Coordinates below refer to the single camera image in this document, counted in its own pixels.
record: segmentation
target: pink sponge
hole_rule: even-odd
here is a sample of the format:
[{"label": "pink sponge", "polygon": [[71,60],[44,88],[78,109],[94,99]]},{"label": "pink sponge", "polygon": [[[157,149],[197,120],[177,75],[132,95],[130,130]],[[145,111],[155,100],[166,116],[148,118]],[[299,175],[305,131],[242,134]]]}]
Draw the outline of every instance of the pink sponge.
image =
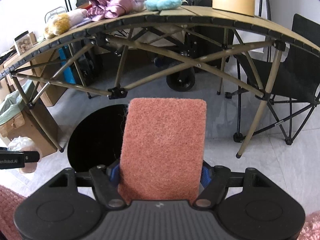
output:
[{"label": "pink sponge", "polygon": [[197,198],[204,151],[206,102],[136,98],[129,104],[118,191],[133,199]]}]

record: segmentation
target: black camping chair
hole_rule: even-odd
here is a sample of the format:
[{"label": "black camping chair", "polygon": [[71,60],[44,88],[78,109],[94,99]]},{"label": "black camping chair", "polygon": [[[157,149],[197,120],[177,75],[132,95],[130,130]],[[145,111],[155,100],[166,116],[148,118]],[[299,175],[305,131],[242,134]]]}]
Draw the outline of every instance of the black camping chair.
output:
[{"label": "black camping chair", "polygon": [[[320,46],[320,25],[302,17],[299,14],[295,14],[293,17],[292,30],[301,36],[307,38],[314,44]],[[247,75],[247,83],[258,88],[256,79],[250,67],[247,57],[243,54],[235,55],[237,59],[237,70],[238,78],[240,78],[240,65],[244,69]],[[272,63],[264,62],[253,59],[258,74],[260,76],[263,87],[266,86],[268,76],[270,73]],[[267,102],[267,106],[270,109],[272,115],[276,119],[276,122],[264,127],[253,135],[259,134],[266,130],[269,130],[275,126],[279,126],[287,145],[291,145],[293,140],[300,133],[303,126],[308,121],[315,107],[320,103],[320,93],[316,96],[316,90],[320,84],[320,59],[313,54],[310,54],[303,49],[295,46],[290,46],[288,56],[286,60],[280,64],[279,71],[271,91],[273,95]],[[238,94],[238,126],[237,132],[234,134],[233,139],[235,142],[242,142],[245,138],[240,133],[240,120],[241,120],[241,94],[246,90],[239,88],[233,93],[226,92],[226,98],[232,98],[233,95]],[[276,96],[288,97],[289,100],[275,101]],[[279,103],[289,103],[290,115],[286,118],[279,119],[272,105]],[[301,110],[292,113],[292,103],[309,103],[308,106]],[[297,132],[292,136],[292,118],[301,114],[302,112],[309,109],[307,117],[304,119]],[[289,124],[289,135],[286,134],[282,123],[290,121]]]}]

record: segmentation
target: pink fabric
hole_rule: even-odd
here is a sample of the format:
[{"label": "pink fabric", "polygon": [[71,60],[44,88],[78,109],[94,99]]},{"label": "pink fabric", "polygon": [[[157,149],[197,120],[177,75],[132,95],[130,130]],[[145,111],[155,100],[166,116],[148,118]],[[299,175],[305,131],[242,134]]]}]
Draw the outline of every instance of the pink fabric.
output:
[{"label": "pink fabric", "polygon": [[87,17],[94,22],[105,18],[116,18],[133,10],[134,0],[89,0],[92,7]]},{"label": "pink fabric", "polygon": [[24,199],[25,197],[0,185],[0,231],[8,240],[21,239],[13,222],[13,214]]},{"label": "pink fabric", "polygon": [[297,240],[319,240],[320,239],[320,211],[307,216],[306,222]]}]

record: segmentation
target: chair seat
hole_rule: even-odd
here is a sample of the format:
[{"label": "chair seat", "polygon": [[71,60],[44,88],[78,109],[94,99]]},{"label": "chair seat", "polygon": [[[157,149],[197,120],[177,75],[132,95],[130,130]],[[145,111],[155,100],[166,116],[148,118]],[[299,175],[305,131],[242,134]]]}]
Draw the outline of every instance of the chair seat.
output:
[{"label": "chair seat", "polygon": [[[247,82],[252,86],[258,87],[247,57],[243,54],[234,55],[234,57],[244,69],[248,77]],[[266,87],[272,63],[257,59],[252,60],[257,68],[263,87]],[[310,80],[306,81],[301,77],[297,77],[290,71],[286,62],[281,62],[271,94],[315,103],[316,99],[314,95],[316,89],[317,85],[310,82]]]}]

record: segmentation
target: tile floor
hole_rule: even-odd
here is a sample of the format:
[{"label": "tile floor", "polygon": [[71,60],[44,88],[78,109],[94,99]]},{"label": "tile floor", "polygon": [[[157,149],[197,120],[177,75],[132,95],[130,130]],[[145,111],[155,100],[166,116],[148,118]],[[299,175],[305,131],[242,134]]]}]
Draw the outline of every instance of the tile floor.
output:
[{"label": "tile floor", "polygon": [[[156,71],[158,70],[153,65],[130,67],[130,70],[125,72],[122,84],[128,84]],[[236,64],[233,58],[227,64],[226,72],[236,76]],[[109,68],[94,87],[113,87],[115,73],[114,67]],[[135,97],[202,98],[207,102],[208,108],[204,159],[209,164],[224,165],[232,171],[239,172],[243,172],[247,167],[255,167],[301,203],[306,213],[320,210],[320,141],[318,140],[320,111],[315,109],[292,146],[285,144],[279,127],[275,127],[253,137],[245,154],[238,160],[235,154],[240,144],[233,142],[232,139],[237,123],[237,97],[231,100],[224,98],[225,91],[234,91],[237,86],[225,81],[221,95],[217,96],[218,80],[218,77],[211,74],[198,73],[195,87],[189,92],[180,93],[172,91],[166,85],[165,78],[161,78],[131,90],[127,98],[118,100],[109,100],[101,96],[89,100],[85,93],[69,89],[54,107],[49,108],[49,111],[61,128],[60,142],[65,146],[77,124],[102,107],[129,103]],[[248,130],[258,105],[259,101],[252,94],[243,95],[241,124],[243,134]],[[295,104],[293,110],[299,108],[302,108],[302,104]],[[288,105],[276,105],[275,110],[280,118],[289,114]],[[298,129],[305,115],[295,117],[293,130]],[[273,116],[266,110],[259,128],[272,122],[274,122]],[[65,149],[63,153],[57,152],[44,158],[33,174],[22,175],[17,170],[0,171],[0,184],[28,196],[68,166]],[[92,196],[92,191],[87,188],[80,188],[79,191]]]}]

